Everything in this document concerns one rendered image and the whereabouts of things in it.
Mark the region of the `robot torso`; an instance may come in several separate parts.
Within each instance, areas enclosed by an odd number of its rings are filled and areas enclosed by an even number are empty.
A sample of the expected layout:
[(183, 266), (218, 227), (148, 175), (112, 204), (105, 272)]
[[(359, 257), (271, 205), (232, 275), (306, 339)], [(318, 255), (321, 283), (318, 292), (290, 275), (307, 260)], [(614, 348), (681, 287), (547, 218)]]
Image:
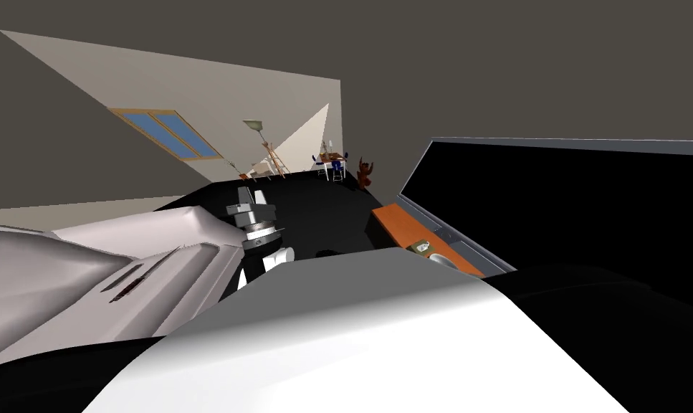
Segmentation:
[(83, 413), (628, 413), (501, 292), (401, 248), (283, 263)]

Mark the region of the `wooden easel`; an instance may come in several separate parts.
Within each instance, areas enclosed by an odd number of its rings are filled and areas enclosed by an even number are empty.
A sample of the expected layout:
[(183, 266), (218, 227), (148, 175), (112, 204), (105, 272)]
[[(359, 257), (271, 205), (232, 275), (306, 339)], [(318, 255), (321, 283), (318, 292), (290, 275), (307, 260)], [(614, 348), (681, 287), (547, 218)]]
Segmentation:
[(284, 161), (276, 154), (271, 143), (265, 141), (262, 143), (262, 145), (267, 150), (268, 155), (272, 160), (272, 165), (275, 167), (277, 173), (284, 178), (286, 174), (290, 173), (290, 170), (285, 166)]

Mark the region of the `orange wooden sideboard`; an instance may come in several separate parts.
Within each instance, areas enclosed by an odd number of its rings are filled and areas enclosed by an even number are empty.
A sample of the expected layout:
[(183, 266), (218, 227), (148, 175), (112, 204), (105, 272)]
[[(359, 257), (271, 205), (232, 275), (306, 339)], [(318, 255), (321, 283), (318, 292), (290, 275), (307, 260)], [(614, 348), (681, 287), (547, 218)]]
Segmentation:
[(373, 209), (372, 215), (398, 246), (407, 248), (420, 240), (425, 240), (433, 247), (435, 253), (448, 258), (462, 272), (474, 274), (480, 278), (485, 277), (485, 274), (452, 249), (438, 235), (418, 223), (397, 203)]

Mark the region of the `pale floor lamp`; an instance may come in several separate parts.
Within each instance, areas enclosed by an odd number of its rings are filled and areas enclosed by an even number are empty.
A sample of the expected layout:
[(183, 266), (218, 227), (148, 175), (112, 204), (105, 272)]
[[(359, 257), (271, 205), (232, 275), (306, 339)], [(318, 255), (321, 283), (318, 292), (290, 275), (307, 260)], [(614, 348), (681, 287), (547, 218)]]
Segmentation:
[(267, 156), (265, 157), (265, 161), (268, 164), (269, 168), (272, 168), (275, 166), (277, 168), (277, 165), (275, 163), (272, 163), (273, 161), (273, 152), (272, 149), (270, 148), (270, 144), (265, 141), (264, 136), (262, 135), (262, 121), (260, 120), (243, 120), (244, 124), (247, 125), (250, 129), (254, 130), (257, 132), (259, 137), (262, 139), (262, 145), (265, 147), (265, 150), (267, 151)]

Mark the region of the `brown teddy bear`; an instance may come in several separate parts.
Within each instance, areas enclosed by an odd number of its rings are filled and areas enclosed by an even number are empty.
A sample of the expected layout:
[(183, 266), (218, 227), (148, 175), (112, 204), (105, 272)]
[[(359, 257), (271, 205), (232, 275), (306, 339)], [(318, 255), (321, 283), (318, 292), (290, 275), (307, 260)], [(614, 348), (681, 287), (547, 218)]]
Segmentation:
[(358, 188), (365, 191), (372, 183), (369, 176), (373, 173), (374, 163), (364, 163), (363, 158), (359, 158), (358, 170), (357, 170), (357, 181)]

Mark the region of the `window with wooden frame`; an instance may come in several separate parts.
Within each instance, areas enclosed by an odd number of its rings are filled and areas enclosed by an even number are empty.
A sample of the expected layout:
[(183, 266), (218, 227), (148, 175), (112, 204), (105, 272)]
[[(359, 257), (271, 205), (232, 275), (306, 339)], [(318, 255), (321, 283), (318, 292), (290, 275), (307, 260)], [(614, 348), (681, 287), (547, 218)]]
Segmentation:
[(222, 158), (221, 154), (175, 110), (110, 108), (109, 111), (185, 163)]

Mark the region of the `dining table with blue chairs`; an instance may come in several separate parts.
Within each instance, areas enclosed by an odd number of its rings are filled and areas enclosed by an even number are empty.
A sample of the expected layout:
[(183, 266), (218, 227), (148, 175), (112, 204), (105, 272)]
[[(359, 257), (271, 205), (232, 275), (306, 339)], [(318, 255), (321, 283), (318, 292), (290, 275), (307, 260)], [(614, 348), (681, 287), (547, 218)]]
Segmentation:
[(319, 168), (317, 172), (326, 176), (328, 181), (343, 182), (347, 171), (349, 154), (343, 155), (334, 152), (330, 142), (321, 143), (318, 156), (313, 156), (313, 163)]

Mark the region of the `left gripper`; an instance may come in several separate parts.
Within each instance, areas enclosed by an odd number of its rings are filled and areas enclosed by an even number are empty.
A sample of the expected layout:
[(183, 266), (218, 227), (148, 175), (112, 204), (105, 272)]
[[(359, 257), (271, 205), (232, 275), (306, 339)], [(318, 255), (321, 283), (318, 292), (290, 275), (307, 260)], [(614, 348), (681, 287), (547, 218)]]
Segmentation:
[(237, 188), (237, 197), (238, 204), (226, 208), (227, 215), (234, 219), (235, 227), (253, 232), (274, 226), (276, 207), (267, 204), (262, 190), (254, 191), (256, 204), (252, 204), (252, 193), (247, 186)]

